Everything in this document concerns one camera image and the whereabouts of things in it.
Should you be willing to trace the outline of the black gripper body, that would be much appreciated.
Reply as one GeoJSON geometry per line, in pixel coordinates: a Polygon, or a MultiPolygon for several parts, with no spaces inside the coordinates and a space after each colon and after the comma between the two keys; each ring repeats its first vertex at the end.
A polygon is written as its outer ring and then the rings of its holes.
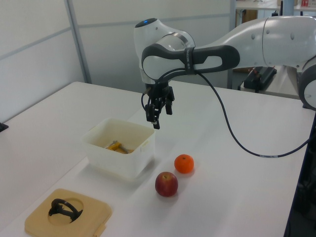
{"type": "Polygon", "coordinates": [[[173,89],[168,82],[147,84],[147,90],[151,99],[167,98],[173,100],[173,89]]]}

